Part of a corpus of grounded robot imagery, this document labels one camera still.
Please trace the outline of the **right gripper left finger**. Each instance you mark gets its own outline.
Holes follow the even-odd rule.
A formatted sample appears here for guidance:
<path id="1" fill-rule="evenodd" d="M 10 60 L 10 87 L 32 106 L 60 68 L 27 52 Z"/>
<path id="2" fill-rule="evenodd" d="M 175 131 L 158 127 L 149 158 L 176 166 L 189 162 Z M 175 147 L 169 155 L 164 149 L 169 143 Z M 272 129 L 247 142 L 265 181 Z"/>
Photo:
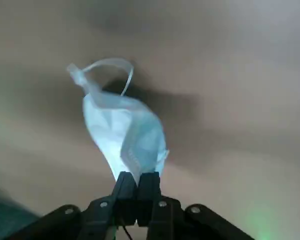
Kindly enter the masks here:
<path id="1" fill-rule="evenodd" d="M 129 172 L 121 172 L 110 195 L 90 202 L 82 211 L 62 205 L 33 223 L 5 237 L 6 240 L 114 240 L 117 219 L 134 200 L 137 184 Z"/>

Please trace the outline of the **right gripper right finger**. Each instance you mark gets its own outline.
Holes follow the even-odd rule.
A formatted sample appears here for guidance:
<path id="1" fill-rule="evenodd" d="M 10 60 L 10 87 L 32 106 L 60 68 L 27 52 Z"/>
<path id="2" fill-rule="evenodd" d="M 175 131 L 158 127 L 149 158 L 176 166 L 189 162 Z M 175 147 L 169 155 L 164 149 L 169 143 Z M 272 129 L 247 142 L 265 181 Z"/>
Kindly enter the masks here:
<path id="1" fill-rule="evenodd" d="M 137 223 L 147 227 L 147 240 L 252 240 L 205 205 L 181 203 L 164 196 L 158 172 L 144 173 L 138 183 Z"/>

